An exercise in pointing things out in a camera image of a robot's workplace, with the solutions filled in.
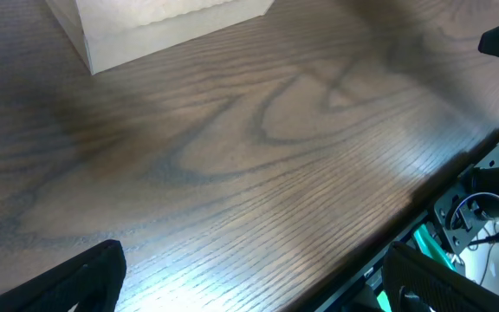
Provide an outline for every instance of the wooden table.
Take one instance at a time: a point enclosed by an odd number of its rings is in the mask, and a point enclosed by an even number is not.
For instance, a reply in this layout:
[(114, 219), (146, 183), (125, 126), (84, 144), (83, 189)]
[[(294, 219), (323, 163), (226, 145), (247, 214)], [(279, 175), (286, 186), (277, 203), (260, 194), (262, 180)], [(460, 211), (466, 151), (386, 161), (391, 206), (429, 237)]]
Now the wooden table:
[(119, 311), (286, 307), (499, 127), (496, 25), (499, 0), (277, 0), (90, 77), (42, 0), (0, 0), (0, 293), (116, 238)]

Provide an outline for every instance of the open box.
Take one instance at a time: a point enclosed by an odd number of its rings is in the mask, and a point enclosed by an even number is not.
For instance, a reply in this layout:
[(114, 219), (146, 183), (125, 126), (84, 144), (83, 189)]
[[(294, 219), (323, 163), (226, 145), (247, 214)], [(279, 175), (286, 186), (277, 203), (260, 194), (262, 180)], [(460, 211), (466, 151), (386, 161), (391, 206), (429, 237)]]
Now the open box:
[(92, 75), (267, 12), (274, 0), (46, 0)]

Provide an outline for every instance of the gray wire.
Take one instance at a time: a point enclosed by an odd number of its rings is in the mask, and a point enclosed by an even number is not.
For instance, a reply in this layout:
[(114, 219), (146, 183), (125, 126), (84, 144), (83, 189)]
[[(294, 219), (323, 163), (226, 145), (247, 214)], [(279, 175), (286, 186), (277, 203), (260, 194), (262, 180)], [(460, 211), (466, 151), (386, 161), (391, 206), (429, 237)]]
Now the gray wire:
[(467, 203), (468, 200), (470, 200), (471, 198), (475, 198), (475, 197), (478, 197), (478, 196), (490, 196), (492, 198), (496, 198), (499, 200), (499, 195), (497, 194), (494, 194), (494, 193), (491, 193), (491, 192), (476, 192), (476, 193), (473, 193), (473, 194), (470, 194), (468, 197), (464, 198), (460, 203), (459, 205), (457, 205), (457, 208), (456, 210), (453, 211), (453, 213), (451, 214), (451, 219), (450, 221), (453, 222), (453, 219), (454, 217), (456, 216), (456, 213), (461, 209), (461, 207), (463, 205), (465, 205), (465, 203)]

